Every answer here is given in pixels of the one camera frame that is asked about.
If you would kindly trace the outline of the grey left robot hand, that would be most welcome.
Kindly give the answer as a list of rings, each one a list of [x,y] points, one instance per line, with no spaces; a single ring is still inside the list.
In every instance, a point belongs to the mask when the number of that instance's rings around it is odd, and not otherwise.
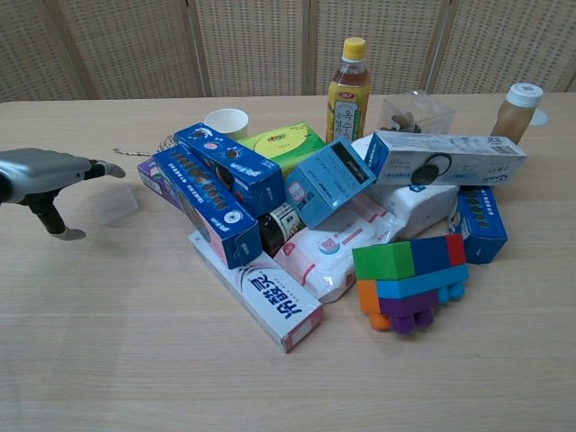
[[[59,192],[71,185],[102,176],[124,178],[118,165],[41,148],[17,148],[1,152],[1,203],[27,207],[46,231],[64,241],[82,239],[81,229],[71,229],[54,205]]]

